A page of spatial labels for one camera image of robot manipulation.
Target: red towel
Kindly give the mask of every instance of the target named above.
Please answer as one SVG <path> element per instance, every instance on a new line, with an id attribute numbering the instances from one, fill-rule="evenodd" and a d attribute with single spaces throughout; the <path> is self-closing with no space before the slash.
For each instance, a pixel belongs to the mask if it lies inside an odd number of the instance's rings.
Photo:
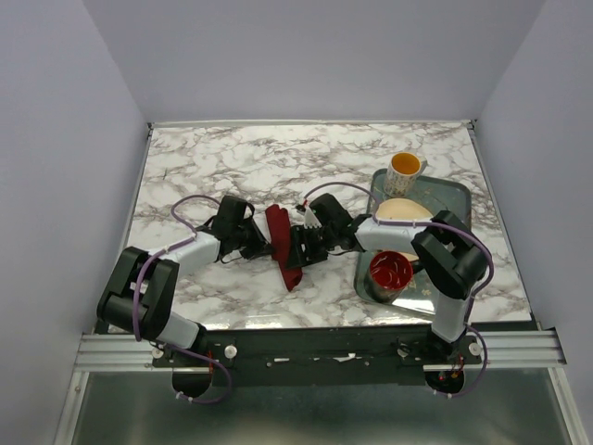
<path id="1" fill-rule="evenodd" d="M 286 269 L 288 261 L 288 252 L 290 251 L 290 220 L 288 219 L 288 210 L 281 209 L 278 204 L 269 206 L 266 209 L 266 220 L 270 229 L 271 246 L 274 253 L 271 257 L 278 261 L 282 278 L 288 292 L 293 290 L 303 277 L 303 270 L 298 267 L 295 269 Z"/>

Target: gray wall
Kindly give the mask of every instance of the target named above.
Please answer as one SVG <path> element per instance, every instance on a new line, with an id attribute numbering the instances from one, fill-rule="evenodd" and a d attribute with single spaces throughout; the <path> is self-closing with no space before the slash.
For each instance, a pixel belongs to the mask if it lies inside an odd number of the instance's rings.
<path id="1" fill-rule="evenodd" d="M 548 0 L 478 122 L 536 315 L 593 438 L 593 2 Z"/>
<path id="2" fill-rule="evenodd" d="M 476 118 L 543 0 L 84 0 L 150 121 Z"/>
<path id="3" fill-rule="evenodd" d="M 0 42 L 0 441 L 47 444 L 146 127 L 80 0 L 3 0 Z"/>

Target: white mug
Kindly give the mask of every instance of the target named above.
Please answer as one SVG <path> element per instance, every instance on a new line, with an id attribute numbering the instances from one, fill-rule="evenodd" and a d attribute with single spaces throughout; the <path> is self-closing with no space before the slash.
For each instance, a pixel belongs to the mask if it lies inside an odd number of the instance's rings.
<path id="1" fill-rule="evenodd" d="M 387 167 L 383 189 L 391 197 L 403 197 L 414 186 L 428 162 L 421 155 L 402 151 L 394 155 Z"/>

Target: tray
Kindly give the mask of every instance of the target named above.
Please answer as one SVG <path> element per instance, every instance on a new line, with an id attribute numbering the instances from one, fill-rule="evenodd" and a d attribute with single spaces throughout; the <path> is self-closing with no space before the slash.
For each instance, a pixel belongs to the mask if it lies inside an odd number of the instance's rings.
<path id="1" fill-rule="evenodd" d="M 372 176 L 371 190 L 383 202 L 391 197 L 383 192 L 383 182 L 387 169 L 381 169 Z M 414 188 L 405 196 L 425 208 L 429 209 L 433 215 L 441 210 L 451 210 L 471 228 L 472 219 L 472 193 L 463 184 L 454 183 L 444 179 L 432 178 L 430 176 L 420 176 L 416 180 Z M 369 199 L 367 211 L 372 211 L 372 202 Z M 375 304 L 381 304 L 372 299 L 364 288 L 364 275 L 369 268 L 369 263 L 375 252 L 362 252 L 359 254 L 359 260 L 354 275 L 354 288 L 362 299 Z M 437 290 L 428 278 L 425 271 L 414 275 L 412 281 L 406 289 L 391 304 L 405 312 L 417 315 L 433 315 L 435 313 L 434 298 Z"/>

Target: mug handle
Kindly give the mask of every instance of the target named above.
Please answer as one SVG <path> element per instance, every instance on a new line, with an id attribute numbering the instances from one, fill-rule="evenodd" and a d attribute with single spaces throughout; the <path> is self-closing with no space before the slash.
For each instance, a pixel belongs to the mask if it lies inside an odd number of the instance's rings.
<path id="1" fill-rule="evenodd" d="M 416 155 L 416 157 L 420 160 L 420 171 L 418 172 L 418 174 L 423 174 L 424 170 L 426 170 L 426 167 L 428 167 L 428 160 L 426 160 L 426 158 L 423 155 Z"/>

